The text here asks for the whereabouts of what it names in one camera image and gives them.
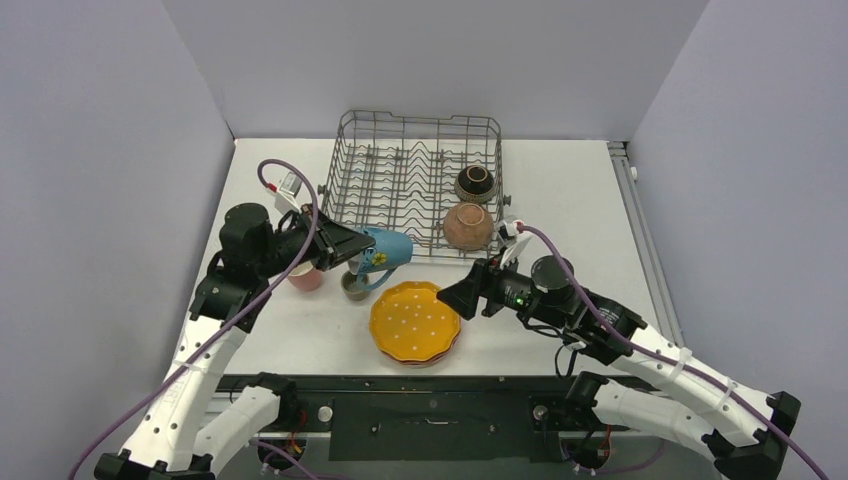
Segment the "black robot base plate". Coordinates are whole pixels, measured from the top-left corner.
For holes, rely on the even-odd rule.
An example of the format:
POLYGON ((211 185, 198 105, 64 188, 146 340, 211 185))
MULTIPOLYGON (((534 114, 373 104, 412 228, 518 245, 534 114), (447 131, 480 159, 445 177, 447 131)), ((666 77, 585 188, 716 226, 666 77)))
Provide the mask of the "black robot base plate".
POLYGON ((556 462, 560 437, 599 444, 606 426, 568 404, 555 376, 322 376, 286 379, 263 438, 329 442, 332 461, 556 462))

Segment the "blue mug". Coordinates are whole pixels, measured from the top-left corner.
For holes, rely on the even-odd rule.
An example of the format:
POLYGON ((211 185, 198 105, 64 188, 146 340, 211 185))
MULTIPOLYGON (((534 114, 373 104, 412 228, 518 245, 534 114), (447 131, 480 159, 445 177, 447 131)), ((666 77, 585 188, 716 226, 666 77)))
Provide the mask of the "blue mug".
POLYGON ((394 230, 362 227, 358 232, 370 237, 374 244, 348 262, 349 271, 355 276, 358 288, 371 291, 411 261, 414 243, 406 234, 394 230))

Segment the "brown speckled cream bowl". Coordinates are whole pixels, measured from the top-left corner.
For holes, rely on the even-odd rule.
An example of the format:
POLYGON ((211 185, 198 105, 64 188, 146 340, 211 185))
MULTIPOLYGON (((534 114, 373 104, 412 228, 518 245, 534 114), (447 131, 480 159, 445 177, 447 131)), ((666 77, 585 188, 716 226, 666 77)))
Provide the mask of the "brown speckled cream bowl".
POLYGON ((486 248, 494 231, 494 220, 482 206, 464 202, 452 207, 443 220, 443 235, 449 245, 466 251, 486 248))

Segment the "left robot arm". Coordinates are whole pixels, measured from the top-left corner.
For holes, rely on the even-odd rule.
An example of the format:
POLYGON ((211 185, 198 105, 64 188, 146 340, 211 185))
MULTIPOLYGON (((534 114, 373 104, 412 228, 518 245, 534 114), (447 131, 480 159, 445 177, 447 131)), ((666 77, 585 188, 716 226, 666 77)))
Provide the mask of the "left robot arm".
POLYGON ((270 280, 302 264, 330 270, 376 244, 311 205, 284 218, 289 227, 274 228, 267 209, 256 203, 226 213, 221 248, 196 287, 166 388, 120 451, 101 455, 95 478, 214 479, 262 428, 285 430, 295 423, 293 382, 268 373, 253 377, 234 405, 203 422, 226 366, 270 297, 270 280))

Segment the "pink cup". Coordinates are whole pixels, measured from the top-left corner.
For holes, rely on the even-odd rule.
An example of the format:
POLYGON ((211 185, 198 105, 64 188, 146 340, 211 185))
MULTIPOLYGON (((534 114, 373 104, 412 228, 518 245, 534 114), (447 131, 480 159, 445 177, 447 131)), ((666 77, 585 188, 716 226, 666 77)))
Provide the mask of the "pink cup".
POLYGON ((311 263, 304 263, 289 273, 287 281, 299 291, 311 292, 321 287, 323 275, 311 263))

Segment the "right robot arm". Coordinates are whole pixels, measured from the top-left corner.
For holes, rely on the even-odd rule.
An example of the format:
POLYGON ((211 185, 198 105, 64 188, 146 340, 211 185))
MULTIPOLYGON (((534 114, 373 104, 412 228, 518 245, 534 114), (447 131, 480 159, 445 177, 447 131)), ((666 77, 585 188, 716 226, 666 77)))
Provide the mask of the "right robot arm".
POLYGON ((512 310, 525 329, 652 388, 645 392, 581 372, 569 381, 563 402, 572 424, 622 426, 673 441, 727 479, 778 478, 800 401, 716 373, 632 310, 582 287, 569 261, 547 255, 523 275, 501 256, 478 259, 437 298, 466 320, 512 310))

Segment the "dark patterned cream bowl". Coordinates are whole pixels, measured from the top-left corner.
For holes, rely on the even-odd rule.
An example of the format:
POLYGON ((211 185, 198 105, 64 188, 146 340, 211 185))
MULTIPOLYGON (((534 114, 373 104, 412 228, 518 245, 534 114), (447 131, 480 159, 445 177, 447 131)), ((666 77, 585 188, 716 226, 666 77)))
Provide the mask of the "dark patterned cream bowl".
POLYGON ((463 202, 484 204, 496 194, 495 178, 487 168, 470 165, 457 174, 454 190, 463 202))

